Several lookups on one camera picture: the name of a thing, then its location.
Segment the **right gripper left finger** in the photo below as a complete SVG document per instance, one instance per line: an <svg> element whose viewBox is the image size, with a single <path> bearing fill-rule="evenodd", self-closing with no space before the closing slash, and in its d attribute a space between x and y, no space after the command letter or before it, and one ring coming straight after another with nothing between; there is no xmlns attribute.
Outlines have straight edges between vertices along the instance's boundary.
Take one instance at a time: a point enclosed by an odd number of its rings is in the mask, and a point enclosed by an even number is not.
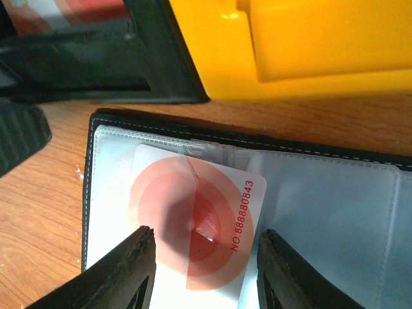
<svg viewBox="0 0 412 309"><path fill-rule="evenodd" d="M141 226L93 266L29 308L149 308L155 250L154 230Z"/></svg>

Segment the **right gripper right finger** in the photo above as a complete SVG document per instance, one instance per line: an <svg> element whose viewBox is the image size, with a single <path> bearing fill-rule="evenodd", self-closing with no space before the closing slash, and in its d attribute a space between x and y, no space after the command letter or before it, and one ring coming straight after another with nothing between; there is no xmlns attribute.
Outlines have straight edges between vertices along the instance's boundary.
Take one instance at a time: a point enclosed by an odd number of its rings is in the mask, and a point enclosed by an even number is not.
<svg viewBox="0 0 412 309"><path fill-rule="evenodd" d="M272 229L260 235L257 271L260 308L362 308Z"/></svg>

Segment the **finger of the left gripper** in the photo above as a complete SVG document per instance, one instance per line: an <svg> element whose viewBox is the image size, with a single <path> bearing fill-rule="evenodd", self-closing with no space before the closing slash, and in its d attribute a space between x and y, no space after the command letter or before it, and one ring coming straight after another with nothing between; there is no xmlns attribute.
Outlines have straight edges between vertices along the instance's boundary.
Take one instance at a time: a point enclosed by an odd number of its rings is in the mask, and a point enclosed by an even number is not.
<svg viewBox="0 0 412 309"><path fill-rule="evenodd" d="M1 99L1 176L43 149L51 139L43 110Z"/></svg>

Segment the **black leather card holder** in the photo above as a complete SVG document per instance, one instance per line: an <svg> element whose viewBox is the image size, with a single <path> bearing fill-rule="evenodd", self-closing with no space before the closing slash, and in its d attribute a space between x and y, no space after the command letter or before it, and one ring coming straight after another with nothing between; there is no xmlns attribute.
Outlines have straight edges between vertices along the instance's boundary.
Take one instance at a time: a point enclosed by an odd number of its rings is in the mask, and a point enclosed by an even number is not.
<svg viewBox="0 0 412 309"><path fill-rule="evenodd" d="M147 308L266 308L265 232L348 296L411 307L411 159L94 113L82 269L154 234Z"/></svg>

